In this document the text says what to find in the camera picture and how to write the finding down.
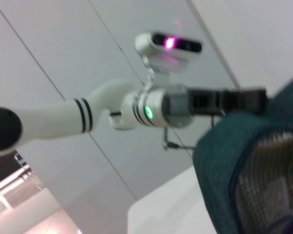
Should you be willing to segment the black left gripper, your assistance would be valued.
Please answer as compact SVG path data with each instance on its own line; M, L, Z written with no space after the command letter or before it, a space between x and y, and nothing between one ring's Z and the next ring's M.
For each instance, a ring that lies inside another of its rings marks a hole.
M265 89L220 91L185 89L164 95L164 119L171 127L189 125L194 116L221 116L233 111L262 113L268 96Z

